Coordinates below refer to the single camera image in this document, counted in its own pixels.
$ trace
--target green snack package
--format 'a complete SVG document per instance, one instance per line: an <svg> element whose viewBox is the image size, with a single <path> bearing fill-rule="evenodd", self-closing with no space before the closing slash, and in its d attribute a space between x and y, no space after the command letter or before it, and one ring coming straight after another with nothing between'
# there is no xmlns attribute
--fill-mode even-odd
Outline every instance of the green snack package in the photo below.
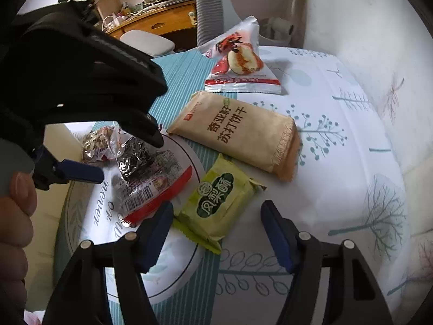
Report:
<svg viewBox="0 0 433 325"><path fill-rule="evenodd" d="M226 236L258 187L266 189L219 154L175 216L173 226L193 242L220 254L218 241Z"/></svg>

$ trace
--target tablecloth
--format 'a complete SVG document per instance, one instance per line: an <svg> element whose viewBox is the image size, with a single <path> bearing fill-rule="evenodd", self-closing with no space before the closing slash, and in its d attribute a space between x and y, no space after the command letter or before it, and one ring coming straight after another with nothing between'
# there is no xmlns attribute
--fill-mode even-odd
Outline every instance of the tablecloth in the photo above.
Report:
<svg viewBox="0 0 433 325"><path fill-rule="evenodd" d="M269 188L255 197L224 238L221 256L170 231L157 265L143 276L160 324L276 322L292 276L278 265L261 225L258 212L265 199L272 199L283 217L319 240L355 241L394 311L400 296L390 291L401 284L409 259L408 216L403 179L382 122L357 81L334 56L283 47L261 47L260 56L283 84L285 95L225 95L295 119L302 139L296 178L279 182L235 160ZM150 113L167 128L189 96L203 88L214 61L189 51L155 62L164 71L169 91L155 101ZM180 153L183 165L193 163L196 168L190 187L174 201L179 208L217 153L179 137L165 136L165 145ZM129 230L121 226L121 212L109 204L104 190L115 169L104 168L106 180L101 185L75 183L70 189L56 243L57 278L81 240L102 243ZM103 219L108 227L97 233ZM313 321L317 324L327 291L325 269L322 274ZM113 283L112 270L107 269L110 309L118 325L123 320Z"/></svg>

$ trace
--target brown paper snack package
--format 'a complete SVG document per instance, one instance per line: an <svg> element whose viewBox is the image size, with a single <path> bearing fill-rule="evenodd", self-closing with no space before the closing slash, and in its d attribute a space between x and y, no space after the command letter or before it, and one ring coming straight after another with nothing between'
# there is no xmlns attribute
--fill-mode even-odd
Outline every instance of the brown paper snack package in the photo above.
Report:
<svg viewBox="0 0 433 325"><path fill-rule="evenodd" d="M300 140L293 119L214 93L194 93L167 129L267 172L293 178Z"/></svg>

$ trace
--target dark green logo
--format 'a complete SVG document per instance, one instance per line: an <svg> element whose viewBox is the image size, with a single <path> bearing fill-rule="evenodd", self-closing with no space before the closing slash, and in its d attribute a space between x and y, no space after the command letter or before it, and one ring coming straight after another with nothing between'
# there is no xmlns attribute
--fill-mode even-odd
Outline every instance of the dark green logo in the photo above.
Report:
<svg viewBox="0 0 433 325"><path fill-rule="evenodd" d="M202 182L199 186L199 194L203 197L198 202L197 215L200 217L209 217L217 212L222 203L224 203L233 189L233 175L223 173L217 177L212 185L209 182Z"/></svg>

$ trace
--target human hand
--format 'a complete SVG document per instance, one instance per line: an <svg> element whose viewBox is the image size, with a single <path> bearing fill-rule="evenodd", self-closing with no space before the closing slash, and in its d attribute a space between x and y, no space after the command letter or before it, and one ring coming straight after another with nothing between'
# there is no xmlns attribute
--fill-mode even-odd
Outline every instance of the human hand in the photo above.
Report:
<svg viewBox="0 0 433 325"><path fill-rule="evenodd" d="M0 198L0 286L18 309L24 308L27 299L22 283L28 269L23 247L33 238L30 216L36 205L32 177L22 172L14 173L9 196Z"/></svg>

